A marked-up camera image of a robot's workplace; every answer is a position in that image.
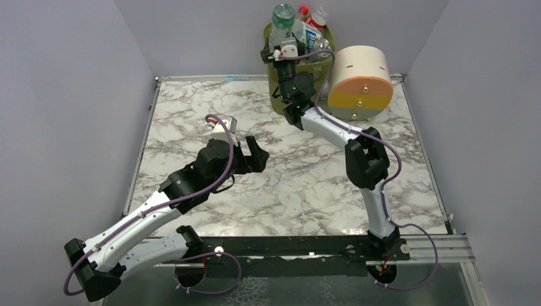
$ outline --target black joint motor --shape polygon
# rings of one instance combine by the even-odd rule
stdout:
[[[363,132],[381,139],[373,127]],[[374,190],[377,183],[388,177],[389,157],[380,142],[361,135],[346,144],[345,154],[346,173],[355,186]]]

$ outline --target screw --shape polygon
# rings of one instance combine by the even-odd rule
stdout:
[[[407,244],[403,244],[400,246],[400,251],[402,251],[402,253],[404,254],[409,254],[410,253],[410,246],[407,245]]]

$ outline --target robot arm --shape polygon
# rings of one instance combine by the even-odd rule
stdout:
[[[383,181],[389,175],[389,158],[382,144],[354,132],[361,131],[381,139],[380,134],[373,127],[359,129],[333,119],[341,126],[347,126],[346,131],[320,115],[323,113],[329,116],[323,110],[318,112],[310,100],[316,94],[313,75],[305,71],[297,73],[296,61],[281,57],[282,54],[297,57],[303,52],[302,46],[298,40],[290,38],[272,50],[267,42],[261,51],[262,61],[272,64],[276,70],[278,88],[274,91],[273,98],[281,98],[286,105],[284,114],[289,124],[323,137],[345,153],[348,178],[360,188],[366,205],[368,235],[374,248],[386,254],[396,246],[400,238],[398,228],[386,218],[383,210],[383,206],[389,203],[387,193],[380,192]]]
[[[235,142],[236,120],[230,118],[223,123]],[[202,241],[190,226],[181,226],[175,234],[154,242],[139,243],[162,225],[206,201],[210,193],[220,192],[220,185],[233,175],[265,169],[269,153],[258,146],[253,136],[247,136],[251,155],[245,156],[241,144],[236,142],[232,146],[231,167],[225,178],[218,182],[230,160],[230,144],[220,124],[216,124],[211,135],[212,139],[199,151],[193,163],[171,173],[159,189],[130,215],[95,237],[86,241],[73,239],[64,246],[72,270],[90,302],[107,296],[123,279],[139,270],[198,252]],[[171,200],[196,193],[199,195],[167,205]],[[69,294],[67,284],[64,290]]]

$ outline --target water bottle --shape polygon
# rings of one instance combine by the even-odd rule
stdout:
[[[295,22],[297,12],[289,4],[279,4],[272,11],[272,25],[269,35],[270,47],[279,45],[286,38],[291,36],[291,29]]]
[[[328,49],[329,49],[329,41],[326,40],[325,38],[322,38],[320,41],[318,41],[314,49],[312,49],[312,52],[319,51],[319,50],[328,50]],[[322,62],[326,60],[329,56],[330,56],[330,53],[326,53],[326,52],[314,54],[309,58],[309,62]]]
[[[312,11],[310,17],[306,19],[306,23],[311,24],[318,29],[323,29],[323,27],[327,24],[328,19],[329,14],[326,13],[323,7],[320,6],[316,11]]]

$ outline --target plastic bottle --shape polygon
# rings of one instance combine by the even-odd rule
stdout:
[[[318,51],[318,50],[327,50],[329,48],[330,48],[329,41],[326,40],[325,38],[322,38],[320,41],[318,41],[314,49],[312,49],[312,52]],[[326,60],[329,56],[330,56],[330,53],[315,54],[309,58],[309,62],[322,62]]]
[[[300,20],[295,20],[292,31],[295,38],[304,44],[307,52],[314,48],[316,43],[323,38],[320,30]]]
[[[272,25],[269,35],[270,47],[279,45],[291,36],[291,29],[295,22],[296,11],[289,4],[279,4],[272,11]]]
[[[306,19],[306,23],[311,24],[318,29],[323,29],[323,27],[327,25],[328,19],[329,14],[325,12],[322,6],[320,6],[316,11],[312,11],[310,17]]]

